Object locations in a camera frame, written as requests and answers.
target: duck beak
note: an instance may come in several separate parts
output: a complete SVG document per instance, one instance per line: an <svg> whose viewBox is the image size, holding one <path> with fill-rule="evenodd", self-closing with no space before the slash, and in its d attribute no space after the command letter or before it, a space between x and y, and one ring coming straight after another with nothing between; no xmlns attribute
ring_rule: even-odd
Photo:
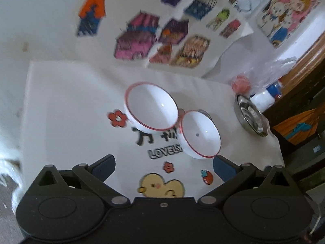
<svg viewBox="0 0 325 244"><path fill-rule="evenodd" d="M146 187L141 186L138 188L138 193L143 194L146 190L147 190Z"/></svg>

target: screw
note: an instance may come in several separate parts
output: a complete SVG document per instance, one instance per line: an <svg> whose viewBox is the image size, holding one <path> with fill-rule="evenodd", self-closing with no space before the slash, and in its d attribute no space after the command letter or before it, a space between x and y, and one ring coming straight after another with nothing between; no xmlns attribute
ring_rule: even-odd
<svg viewBox="0 0 325 244"><path fill-rule="evenodd" d="M211 205L214 204L217 201L217 199L213 196L206 195L201 197L201 202L206 204L206 205Z"/></svg>
<svg viewBox="0 0 325 244"><path fill-rule="evenodd" d="M115 196L112 198L112 203L115 205L123 205L127 202L127 198L125 196Z"/></svg>

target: white bowl with red rim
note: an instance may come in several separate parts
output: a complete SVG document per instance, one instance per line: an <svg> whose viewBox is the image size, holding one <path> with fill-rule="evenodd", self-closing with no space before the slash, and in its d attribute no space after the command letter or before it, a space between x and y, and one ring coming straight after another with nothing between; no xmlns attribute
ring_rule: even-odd
<svg viewBox="0 0 325 244"><path fill-rule="evenodd" d="M148 134L171 129L178 121L178 107L174 99L163 88L148 82L128 87L124 109L128 120Z"/></svg>
<svg viewBox="0 0 325 244"><path fill-rule="evenodd" d="M195 159L213 158L221 149L217 127L199 111L187 111L183 115L178 127L178 140L183 151Z"/></svg>

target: white tablecloth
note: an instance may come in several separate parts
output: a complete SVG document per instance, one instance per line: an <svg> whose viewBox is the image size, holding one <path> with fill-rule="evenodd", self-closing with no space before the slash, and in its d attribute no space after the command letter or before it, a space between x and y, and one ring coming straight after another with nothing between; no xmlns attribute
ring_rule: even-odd
<svg viewBox="0 0 325 244"><path fill-rule="evenodd" d="M154 185L159 183L161 190L181 184L185 196L196 199L221 185L212 159L198 160L181 152L172 133L167 138L153 135L152 141L144 136L141 142L139 132L133 131L129 122L126 127L111 125L107 113L123 112L125 90L138 81L163 87L185 111L207 111L220 132L220 154L234 163L251 162L260 169L284 165L275 136L259 137L242 128L228 85L150 69L102 70L85 63L35 62L29 70L22 126L25 185L28 187L46 164L71 169L78 163L92 164L107 154L114 155L116 169L105 183L131 200L142 196L139 187L150 187L150 182L148 186L142 182L150 173L158 174ZM165 162L173 164L173 169L164 168ZM203 181L201 170L212 174L212 184ZM148 188L144 195L155 193Z"/></svg>

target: metal bowl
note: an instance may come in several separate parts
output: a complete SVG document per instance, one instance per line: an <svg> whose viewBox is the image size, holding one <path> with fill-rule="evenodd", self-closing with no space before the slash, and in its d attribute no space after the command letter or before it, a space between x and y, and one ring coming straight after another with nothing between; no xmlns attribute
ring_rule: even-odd
<svg viewBox="0 0 325 244"><path fill-rule="evenodd" d="M269 134L266 118L245 96L236 95L234 109L238 121L247 132L258 134L261 137L266 137Z"/></svg>

